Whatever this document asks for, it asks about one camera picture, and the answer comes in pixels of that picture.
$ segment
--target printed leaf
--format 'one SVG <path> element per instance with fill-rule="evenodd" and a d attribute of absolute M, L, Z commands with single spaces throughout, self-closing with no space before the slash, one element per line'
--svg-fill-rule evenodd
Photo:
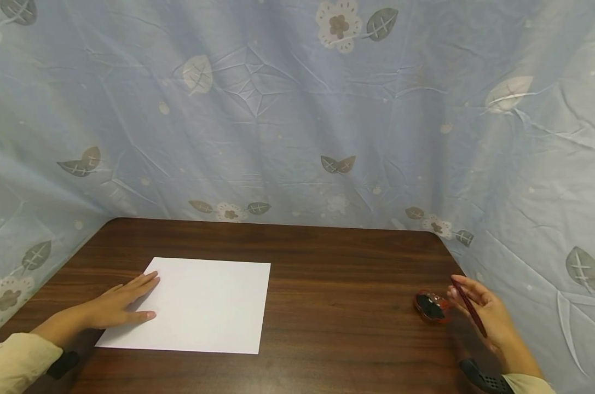
<path fill-rule="evenodd" d="M 190 95 L 209 92 L 214 82 L 210 61 L 206 55 L 191 57 L 183 66 L 182 75 L 190 88 Z"/>
<path fill-rule="evenodd" d="M 98 146 L 92 146 L 85 150 L 81 160 L 59 161 L 56 164 L 75 177 L 82 178 L 91 174 L 98 167 L 100 160 L 101 153 Z"/>
<path fill-rule="evenodd" d="M 19 25 L 28 26 L 37 20 L 34 0 L 0 0 L 4 15 Z"/>
<path fill-rule="evenodd" d="M 48 260 L 50 252 L 52 252 L 52 241 L 40 242 L 25 252 L 22 265 L 27 270 L 36 270 Z"/>
<path fill-rule="evenodd" d="M 372 41 L 384 40 L 394 28 L 398 10 L 383 8 L 376 11 L 367 21 L 367 34 Z"/>
<path fill-rule="evenodd" d="M 212 206 L 208 203 L 206 203 L 205 201 L 199 201 L 199 200 L 191 200 L 189 201 L 190 205 L 196 209 L 197 211 L 201 211 L 204 214 L 209 214 L 210 212 L 214 212 L 214 209 L 212 208 Z"/>
<path fill-rule="evenodd" d="M 347 159 L 343 159 L 337 164 L 337 171 L 340 173 L 345 174 L 346 172 L 350 171 L 352 167 L 354 167 L 354 161 L 356 156 L 350 156 Z"/>
<path fill-rule="evenodd" d="M 567 256 L 567 272 L 571 279 L 586 287 L 589 293 L 591 288 L 595 289 L 595 259 L 578 246 Z"/>
<path fill-rule="evenodd" d="M 475 236 L 472 235 L 472 233 L 470 231 L 467 230 L 459 230 L 458 232 L 455 233 L 455 239 L 458 240 L 459 242 L 461 242 L 462 244 L 464 244 L 464 246 L 466 246 L 468 248 L 468 246 L 470 246 L 470 243 L 472 242 L 472 238 L 474 238 Z"/>
<path fill-rule="evenodd" d="M 83 158 L 81 160 L 85 169 L 87 171 L 93 171 L 100 162 L 100 150 L 98 146 L 92 146 L 91 148 L 85 150 L 83 153 Z"/>
<path fill-rule="evenodd" d="M 508 112 L 523 97 L 529 95 L 529 86 L 533 79 L 533 76 L 522 76 L 498 83 L 486 97 L 486 108 L 492 113 Z"/>
<path fill-rule="evenodd" d="M 270 208 L 271 205 L 265 202 L 252 202 L 247 206 L 247 211 L 251 212 L 253 215 L 262 215 Z"/>
<path fill-rule="evenodd" d="M 338 170 L 337 170 L 338 164 L 339 164 L 339 162 L 333 158 L 329 158 L 327 156 L 321 157 L 321 165 L 324 166 L 324 170 L 330 172 L 331 174 L 338 172 Z"/>
<path fill-rule="evenodd" d="M 413 220 L 422 219 L 424 217 L 424 211 L 422 211 L 418 207 L 406 208 L 405 213 L 407 214 L 409 219 L 413 219 Z"/>

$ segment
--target white paper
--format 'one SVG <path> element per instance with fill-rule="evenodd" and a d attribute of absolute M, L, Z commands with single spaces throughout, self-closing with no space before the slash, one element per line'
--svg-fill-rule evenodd
<path fill-rule="evenodd" d="M 258 354 L 271 264 L 155 257 L 160 282 L 129 310 L 149 322 L 107 329 L 97 347 Z"/>

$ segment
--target curtain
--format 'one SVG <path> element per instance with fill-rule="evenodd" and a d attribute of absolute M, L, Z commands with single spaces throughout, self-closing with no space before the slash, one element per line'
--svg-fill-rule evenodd
<path fill-rule="evenodd" d="M 433 232 L 595 393 L 595 0 L 0 0 L 0 325 L 120 216 Z"/>

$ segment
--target beige sleeve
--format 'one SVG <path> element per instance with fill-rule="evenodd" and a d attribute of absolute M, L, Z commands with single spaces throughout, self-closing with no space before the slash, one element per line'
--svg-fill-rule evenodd
<path fill-rule="evenodd" d="M 508 373 L 503 376 L 514 394 L 555 394 L 549 383 L 535 376 Z"/>
<path fill-rule="evenodd" d="M 0 394 L 20 394 L 43 375 L 62 349 L 38 335 L 15 333 L 0 344 Z"/>

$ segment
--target brown wooden tabletop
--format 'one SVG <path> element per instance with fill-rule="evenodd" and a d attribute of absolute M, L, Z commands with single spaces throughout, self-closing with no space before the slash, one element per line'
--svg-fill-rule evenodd
<path fill-rule="evenodd" d="M 72 346 L 81 364 L 28 392 L 471 392 L 446 329 L 412 308 L 416 291 L 443 293 L 460 273 L 430 233 L 115 219 L 0 329 L 0 341 L 128 281 L 153 257 L 270 262 L 259 355 L 92 349 L 101 332 L 85 332 Z"/>

